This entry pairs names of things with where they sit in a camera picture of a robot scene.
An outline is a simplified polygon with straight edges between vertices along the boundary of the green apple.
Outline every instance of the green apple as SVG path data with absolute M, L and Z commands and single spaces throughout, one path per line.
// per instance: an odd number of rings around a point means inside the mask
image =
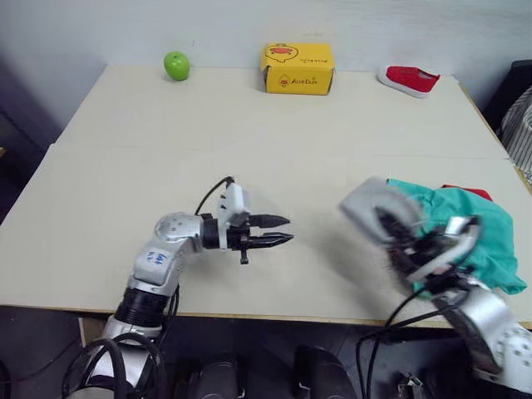
M 175 81 L 183 81 L 189 77 L 189 59 L 182 52 L 169 52 L 165 57 L 165 70 Z

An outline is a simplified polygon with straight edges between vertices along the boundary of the cartoon logo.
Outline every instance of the cartoon logo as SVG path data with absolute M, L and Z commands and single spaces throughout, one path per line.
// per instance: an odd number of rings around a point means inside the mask
M 277 62 L 285 62 L 298 56 L 299 51 L 296 47 L 287 46 L 284 43 L 277 43 L 273 46 L 266 47 L 264 53 L 266 57 L 271 58 Z
M 290 78 L 287 75 L 282 75 L 279 78 L 279 85 L 281 85 L 282 87 L 286 87 L 289 84 L 290 84 Z

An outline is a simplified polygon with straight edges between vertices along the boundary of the white wall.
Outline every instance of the white wall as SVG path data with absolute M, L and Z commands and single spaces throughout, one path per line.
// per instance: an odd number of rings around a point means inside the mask
M 481 106 L 532 57 L 530 0 L 0 0 L 0 57 L 64 127 L 107 62 L 257 67 L 265 42 L 330 42 L 341 70 L 414 64 Z

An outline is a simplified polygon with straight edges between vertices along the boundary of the gray floor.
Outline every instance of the gray floor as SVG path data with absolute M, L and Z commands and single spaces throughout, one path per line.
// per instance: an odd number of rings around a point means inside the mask
M 248 368 L 248 397 L 290 398 L 291 370 L 295 349 L 300 344 L 319 346 L 334 353 L 347 366 L 355 381 L 355 343 L 369 331 L 365 327 L 341 324 L 286 323 L 222 318 L 177 318 L 163 347 L 167 362 L 184 358 L 204 361 L 223 352 L 235 352 Z M 28 308 L 0 307 L 0 360 L 12 378 L 26 376 L 56 356 L 69 342 L 75 342 L 45 372 L 25 382 L 12 384 L 12 399 L 58 398 L 67 364 L 79 350 L 77 316 L 71 313 Z M 413 338 L 416 330 L 405 335 Z M 374 377 L 374 398 L 390 398 L 398 372 L 417 374 L 453 347 L 457 338 L 416 340 L 382 345 Z M 362 351 L 366 364 L 369 345 Z

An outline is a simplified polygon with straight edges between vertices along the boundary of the green cloth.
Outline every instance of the green cloth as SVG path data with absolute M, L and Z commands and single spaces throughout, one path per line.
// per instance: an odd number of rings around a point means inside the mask
M 499 205 L 459 188 L 431 190 L 394 179 L 389 179 L 387 183 L 398 187 L 423 206 L 426 224 L 422 233 L 446 225 L 451 216 L 479 215 L 480 239 L 465 265 L 473 264 L 475 276 L 490 288 L 501 288 L 509 294 L 520 293 L 526 288 L 526 283 L 515 274 L 514 223 Z

